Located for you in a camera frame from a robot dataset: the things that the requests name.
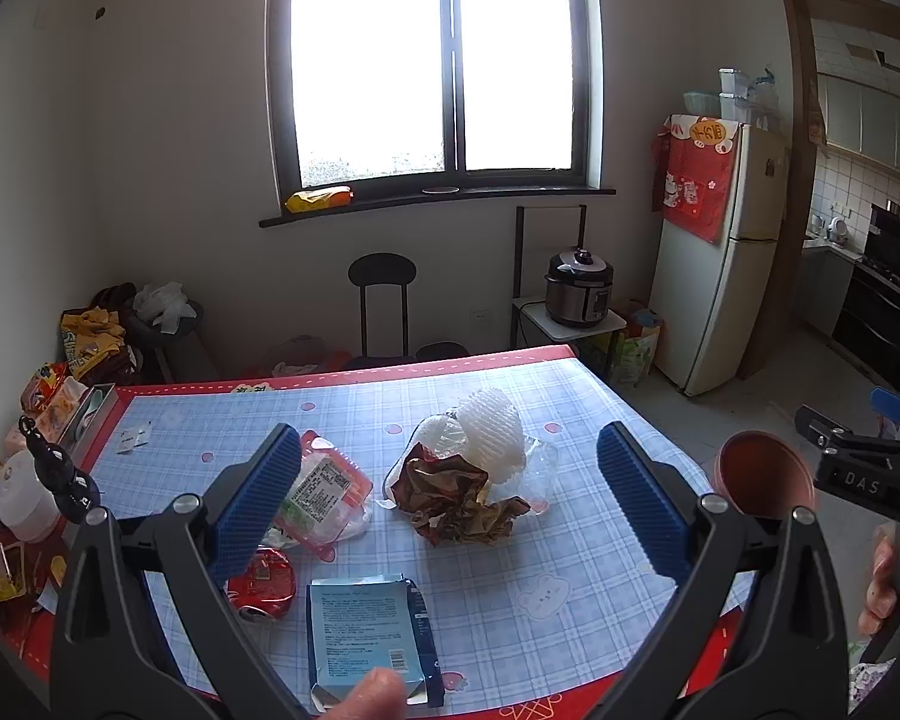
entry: kitchen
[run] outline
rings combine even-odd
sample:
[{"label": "kitchen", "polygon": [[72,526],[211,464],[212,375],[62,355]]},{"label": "kitchen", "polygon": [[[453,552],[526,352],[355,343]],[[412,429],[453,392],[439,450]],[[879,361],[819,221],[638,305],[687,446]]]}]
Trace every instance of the kitchen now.
[{"label": "kitchen", "polygon": [[826,141],[794,312],[864,375],[899,391],[900,23],[861,10],[831,4],[828,18],[811,14]]}]

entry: rice cooker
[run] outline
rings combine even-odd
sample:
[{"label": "rice cooker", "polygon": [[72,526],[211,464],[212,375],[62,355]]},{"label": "rice cooker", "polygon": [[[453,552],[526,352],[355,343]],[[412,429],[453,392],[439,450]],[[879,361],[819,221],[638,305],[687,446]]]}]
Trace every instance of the rice cooker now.
[{"label": "rice cooker", "polygon": [[550,260],[547,314],[571,327],[593,327],[607,318],[613,268],[585,248],[564,251]]}]

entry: window sill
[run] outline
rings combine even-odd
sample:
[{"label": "window sill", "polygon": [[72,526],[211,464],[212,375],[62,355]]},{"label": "window sill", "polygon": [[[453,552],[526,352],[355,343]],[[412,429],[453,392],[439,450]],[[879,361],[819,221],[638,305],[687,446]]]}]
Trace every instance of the window sill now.
[{"label": "window sill", "polygon": [[492,187],[490,189],[461,189],[453,194],[407,194],[399,197],[383,197],[378,200],[356,200],[340,208],[327,208],[323,211],[309,211],[306,214],[291,214],[284,211],[278,217],[265,218],[260,221],[261,227],[276,227],[303,221],[305,218],[330,217],[330,215],[352,214],[357,211],[369,211],[374,208],[395,208],[399,205],[415,205],[424,202],[450,202],[452,200],[471,200],[481,197],[543,197],[554,194],[595,194],[596,196],[614,196],[615,189],[594,189],[588,186],[564,187]]}]

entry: red cloth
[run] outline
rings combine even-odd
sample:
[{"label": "red cloth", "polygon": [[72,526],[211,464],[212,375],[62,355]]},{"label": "red cloth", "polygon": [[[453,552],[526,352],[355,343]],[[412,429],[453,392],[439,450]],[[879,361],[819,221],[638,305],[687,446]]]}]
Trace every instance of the red cloth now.
[{"label": "red cloth", "polygon": [[663,218],[711,244],[727,213],[739,129],[736,122],[672,116],[655,143],[658,164],[667,160]]}]

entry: crumpled brown paper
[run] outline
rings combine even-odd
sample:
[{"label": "crumpled brown paper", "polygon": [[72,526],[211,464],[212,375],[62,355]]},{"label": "crumpled brown paper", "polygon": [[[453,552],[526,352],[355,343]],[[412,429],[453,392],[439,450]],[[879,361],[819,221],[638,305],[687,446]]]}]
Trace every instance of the crumpled brown paper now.
[{"label": "crumpled brown paper", "polygon": [[491,544],[511,534],[514,517],[526,514],[530,504],[516,497],[485,504],[486,486],[487,473],[460,455],[438,460],[418,443],[391,491],[415,531],[433,546],[441,541]]}]

